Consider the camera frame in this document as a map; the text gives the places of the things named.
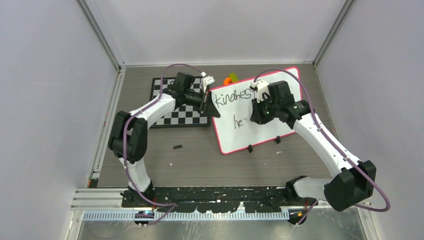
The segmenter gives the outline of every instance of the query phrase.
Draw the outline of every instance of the chessboard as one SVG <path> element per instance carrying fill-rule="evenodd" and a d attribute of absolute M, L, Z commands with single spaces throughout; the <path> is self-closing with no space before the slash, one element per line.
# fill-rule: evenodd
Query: chessboard
<path fill-rule="evenodd" d="M 194 83 L 191 85 L 191 89 L 195 92 L 200 93 L 202 85 L 200 83 L 201 77 L 197 76 L 194 79 Z M 166 89 L 168 85 L 172 84 L 175 77 L 164 77 L 163 78 L 163 89 Z M 156 98 L 161 90 L 161 78 L 153 78 L 151 84 L 150 100 Z M 172 112 L 165 114 L 157 122 L 155 122 L 151 128 L 175 128 L 175 127 L 208 127 L 211 125 L 210 117 L 204 114 L 198 113 L 193 106 L 183 105 L 178 107 Z"/>

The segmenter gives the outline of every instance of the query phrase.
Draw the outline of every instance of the white wall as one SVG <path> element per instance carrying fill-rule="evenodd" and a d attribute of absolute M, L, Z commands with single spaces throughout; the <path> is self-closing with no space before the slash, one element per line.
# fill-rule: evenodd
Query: white wall
<path fill-rule="evenodd" d="M 116 70 L 73 0 L 0 1 L 0 239 L 58 240 Z"/>
<path fill-rule="evenodd" d="M 345 0 L 87 0 L 127 65 L 311 62 Z"/>
<path fill-rule="evenodd" d="M 356 1 L 318 69 L 336 130 L 372 160 L 383 239 L 423 239 L 424 1 Z M 373 203 L 383 207 L 374 191 Z"/>

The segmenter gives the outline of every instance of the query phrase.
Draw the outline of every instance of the green object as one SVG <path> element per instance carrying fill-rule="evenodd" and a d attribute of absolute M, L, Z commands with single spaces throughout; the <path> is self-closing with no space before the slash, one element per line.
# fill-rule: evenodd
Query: green object
<path fill-rule="evenodd" d="M 234 72 L 229 74 L 229 79 L 231 79 L 232 83 L 238 82 L 239 79 L 237 78 L 236 74 Z"/>

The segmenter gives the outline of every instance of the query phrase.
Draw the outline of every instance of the whiteboard with red frame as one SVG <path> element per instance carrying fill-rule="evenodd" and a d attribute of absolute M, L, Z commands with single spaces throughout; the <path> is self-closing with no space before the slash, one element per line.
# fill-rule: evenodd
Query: whiteboard with red frame
<path fill-rule="evenodd" d="M 286 69 L 296 77 L 299 70 L 296 67 Z M 256 93 L 251 90 L 250 84 L 254 77 L 241 80 L 228 85 L 211 89 L 212 102 L 221 117 L 213 117 L 219 149 L 223 154 L 231 154 L 249 145 L 255 146 L 275 140 L 277 136 L 284 137 L 294 131 L 286 123 L 274 119 L 267 124 L 259 125 L 250 121 L 252 115 L 252 99 Z M 271 72 L 259 78 L 268 83 L 286 81 L 290 87 L 294 100 L 302 99 L 302 90 L 299 83 L 285 72 Z"/>

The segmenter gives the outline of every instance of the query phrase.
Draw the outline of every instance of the table surface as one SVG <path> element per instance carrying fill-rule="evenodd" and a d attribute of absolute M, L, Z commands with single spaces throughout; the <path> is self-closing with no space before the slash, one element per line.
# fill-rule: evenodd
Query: table surface
<path fill-rule="evenodd" d="M 328 129 L 333 129 L 317 74 L 312 64 L 213 65 L 199 66 L 215 78 L 212 87 L 223 84 L 230 73 L 239 80 L 254 77 L 270 68 L 299 69 L 313 106 Z M 137 109 L 149 101 L 152 79 L 160 77 L 165 67 L 129 67 L 126 70 L 116 111 Z M 198 75 L 187 67 L 173 67 L 166 77 L 182 71 Z M 182 148 L 173 149 L 175 145 Z M 147 174 L 158 187 L 188 186 L 284 186 L 300 175 L 330 178 L 330 174 L 309 144 L 298 134 L 270 141 L 229 155 L 220 152 L 213 124 L 207 127 L 156 128 L 148 131 L 144 156 Z M 126 187 L 124 169 L 107 149 L 98 187 Z"/>

